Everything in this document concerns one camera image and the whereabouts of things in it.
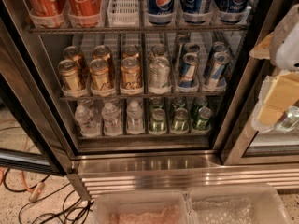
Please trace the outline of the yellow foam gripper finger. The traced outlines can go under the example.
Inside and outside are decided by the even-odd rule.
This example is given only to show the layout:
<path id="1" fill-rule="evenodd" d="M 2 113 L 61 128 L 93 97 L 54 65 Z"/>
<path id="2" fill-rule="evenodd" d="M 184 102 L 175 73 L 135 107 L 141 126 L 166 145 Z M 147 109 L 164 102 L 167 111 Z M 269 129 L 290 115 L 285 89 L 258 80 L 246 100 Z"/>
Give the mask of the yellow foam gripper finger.
<path id="1" fill-rule="evenodd" d="M 269 48 L 272 40 L 272 35 L 273 35 L 272 33 L 267 35 L 257 46 L 255 46 L 249 52 L 249 56 L 258 60 L 262 60 L 262 59 L 269 60 L 270 59 Z"/>
<path id="2" fill-rule="evenodd" d="M 255 118 L 265 126 L 273 126 L 283 113 L 299 100 L 299 73 L 280 72 L 263 81 Z"/>

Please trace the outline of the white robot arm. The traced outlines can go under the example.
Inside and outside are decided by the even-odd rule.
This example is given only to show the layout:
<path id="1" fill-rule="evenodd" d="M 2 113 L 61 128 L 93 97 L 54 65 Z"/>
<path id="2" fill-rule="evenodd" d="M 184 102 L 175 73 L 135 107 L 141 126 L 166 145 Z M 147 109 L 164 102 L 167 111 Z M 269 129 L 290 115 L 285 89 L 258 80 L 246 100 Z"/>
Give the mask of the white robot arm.
<path id="1" fill-rule="evenodd" d="M 269 60 L 279 70 L 263 82 L 253 111 L 252 127 L 257 131 L 267 130 L 299 100 L 299 4 L 292 6 L 249 56 Z"/>

